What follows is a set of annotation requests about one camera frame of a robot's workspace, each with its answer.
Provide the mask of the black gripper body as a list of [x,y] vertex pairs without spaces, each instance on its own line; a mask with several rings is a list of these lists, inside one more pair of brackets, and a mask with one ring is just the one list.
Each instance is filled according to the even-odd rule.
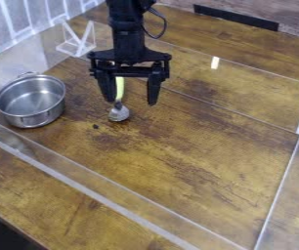
[[161,74],[163,79],[169,77],[172,56],[151,49],[145,49],[137,59],[117,58],[113,49],[89,52],[88,59],[89,72],[96,79],[116,76],[148,78],[155,72]]

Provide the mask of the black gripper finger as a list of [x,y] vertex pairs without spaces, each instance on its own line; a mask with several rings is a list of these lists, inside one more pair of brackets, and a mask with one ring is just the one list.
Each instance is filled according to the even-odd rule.
[[155,105],[157,103],[161,82],[163,82],[161,72],[156,71],[149,75],[149,79],[148,79],[148,104],[149,105]]
[[99,69],[95,78],[105,100],[113,103],[116,100],[116,77],[111,72]]

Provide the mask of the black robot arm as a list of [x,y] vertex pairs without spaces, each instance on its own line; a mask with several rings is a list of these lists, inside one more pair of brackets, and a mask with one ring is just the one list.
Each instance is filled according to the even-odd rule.
[[148,80],[148,103],[157,103],[161,83],[169,77],[172,56],[153,51],[145,45],[145,35],[159,39],[167,26],[157,35],[149,34],[144,26],[144,13],[151,12],[163,21],[164,15],[152,7],[156,0],[105,0],[109,10],[108,24],[112,28],[113,48],[91,51],[91,75],[104,99],[116,101],[116,78],[141,77]]

